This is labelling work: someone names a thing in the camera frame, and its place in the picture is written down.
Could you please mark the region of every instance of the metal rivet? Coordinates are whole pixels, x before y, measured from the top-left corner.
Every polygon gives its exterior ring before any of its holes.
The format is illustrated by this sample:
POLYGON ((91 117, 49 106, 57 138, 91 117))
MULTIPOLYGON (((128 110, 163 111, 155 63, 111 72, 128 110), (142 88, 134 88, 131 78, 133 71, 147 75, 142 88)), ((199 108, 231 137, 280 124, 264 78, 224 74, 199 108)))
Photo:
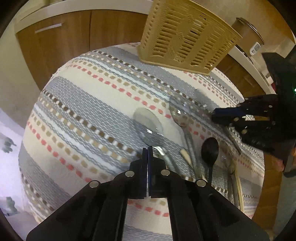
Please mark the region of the metal rivet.
POLYGON ((170 171, 167 170, 167 169, 163 169, 161 172, 160 172, 163 176, 168 176, 170 174, 170 171))
POLYGON ((127 177, 133 177, 134 174, 135 174, 135 173, 134 173, 133 171, 127 171, 127 172, 126 172, 126 176, 127 176, 127 177))
POLYGON ((90 186, 91 188, 96 188, 98 185, 99 185, 99 182, 98 182, 98 181, 91 181, 91 182, 89 183, 89 186, 90 186))
POLYGON ((199 179, 196 181, 196 184, 199 186, 199 187, 204 187, 207 183, 205 182, 205 180, 203 179, 199 179))

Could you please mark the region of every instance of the silver drawer handle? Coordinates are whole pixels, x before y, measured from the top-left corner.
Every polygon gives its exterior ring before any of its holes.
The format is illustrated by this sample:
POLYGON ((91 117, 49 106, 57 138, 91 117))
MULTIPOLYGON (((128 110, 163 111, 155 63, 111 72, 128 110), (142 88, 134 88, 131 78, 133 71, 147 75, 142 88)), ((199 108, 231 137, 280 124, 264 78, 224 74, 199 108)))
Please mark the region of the silver drawer handle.
POLYGON ((48 29, 51 29, 51 28, 57 28, 57 27, 61 27, 62 26, 62 23, 58 23, 58 24, 54 24, 54 25, 51 25, 51 26, 48 26, 46 28, 41 28, 39 30, 36 30, 35 33, 40 33, 44 30, 48 30, 48 29))

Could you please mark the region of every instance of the basket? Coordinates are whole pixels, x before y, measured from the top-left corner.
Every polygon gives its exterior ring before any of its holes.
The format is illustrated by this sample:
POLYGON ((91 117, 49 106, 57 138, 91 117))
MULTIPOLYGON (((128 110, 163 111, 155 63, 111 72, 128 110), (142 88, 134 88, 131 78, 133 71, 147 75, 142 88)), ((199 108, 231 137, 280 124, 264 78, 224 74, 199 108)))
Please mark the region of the basket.
POLYGON ((154 0, 140 61, 209 75, 242 37, 221 18, 190 0, 154 0))

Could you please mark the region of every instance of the tablecloth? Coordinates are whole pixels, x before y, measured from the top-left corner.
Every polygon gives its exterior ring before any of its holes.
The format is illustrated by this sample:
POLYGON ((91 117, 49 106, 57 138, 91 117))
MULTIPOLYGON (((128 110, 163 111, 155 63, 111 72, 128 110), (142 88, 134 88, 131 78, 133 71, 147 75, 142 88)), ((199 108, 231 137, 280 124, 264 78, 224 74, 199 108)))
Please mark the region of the tablecloth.
MULTIPOLYGON (((191 169, 180 155, 187 148, 181 128, 173 121, 170 96, 192 101, 197 107, 190 123, 197 153, 203 141, 215 137, 233 145, 207 118, 205 108, 234 107, 244 99, 216 68, 210 76, 143 64, 138 43, 91 51, 76 57, 52 76, 41 92, 19 154, 26 195, 35 219, 41 222, 90 180, 106 182, 128 170, 146 144, 133 126, 137 108, 151 110, 164 129, 163 147, 173 156, 182 176, 191 169)), ((238 134, 233 136, 239 141, 238 134)), ((235 154, 242 184, 244 213, 253 216, 264 178, 262 152, 239 143, 235 154)), ((227 197, 227 171, 216 161, 212 186, 227 197)), ((166 199, 129 200, 124 240, 171 240, 166 199)))

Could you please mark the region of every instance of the white countertop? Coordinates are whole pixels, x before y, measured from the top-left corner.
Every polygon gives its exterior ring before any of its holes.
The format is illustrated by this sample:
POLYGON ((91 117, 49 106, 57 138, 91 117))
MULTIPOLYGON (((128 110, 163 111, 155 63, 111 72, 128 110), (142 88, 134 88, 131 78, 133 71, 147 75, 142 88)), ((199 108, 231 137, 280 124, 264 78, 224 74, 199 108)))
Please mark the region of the white countertop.
MULTIPOLYGON (((150 0, 66 0, 41 8, 15 23, 15 33, 41 20, 75 11, 91 9, 111 9, 148 14, 151 8, 150 0)), ((228 53, 258 82, 266 94, 275 94, 255 66, 236 47, 228 53)))

